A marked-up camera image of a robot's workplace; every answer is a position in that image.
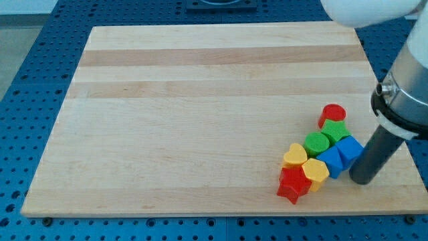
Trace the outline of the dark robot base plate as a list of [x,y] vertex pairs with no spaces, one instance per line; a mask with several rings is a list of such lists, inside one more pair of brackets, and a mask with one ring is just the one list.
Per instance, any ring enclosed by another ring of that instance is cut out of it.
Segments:
[[187,0],[187,11],[256,10],[257,0]]

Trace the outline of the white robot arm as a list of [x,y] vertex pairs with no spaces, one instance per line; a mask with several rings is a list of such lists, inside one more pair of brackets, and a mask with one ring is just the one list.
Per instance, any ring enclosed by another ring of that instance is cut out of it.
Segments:
[[379,123],[349,169],[353,182],[372,181],[404,141],[427,139],[427,2],[424,0],[321,0],[330,19],[353,28],[419,16],[386,76],[371,96]]

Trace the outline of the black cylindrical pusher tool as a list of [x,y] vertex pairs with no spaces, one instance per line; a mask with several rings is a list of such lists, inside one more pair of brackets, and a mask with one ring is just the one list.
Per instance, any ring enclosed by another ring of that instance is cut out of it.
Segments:
[[359,185],[369,184],[403,142],[379,125],[349,169],[351,180]]

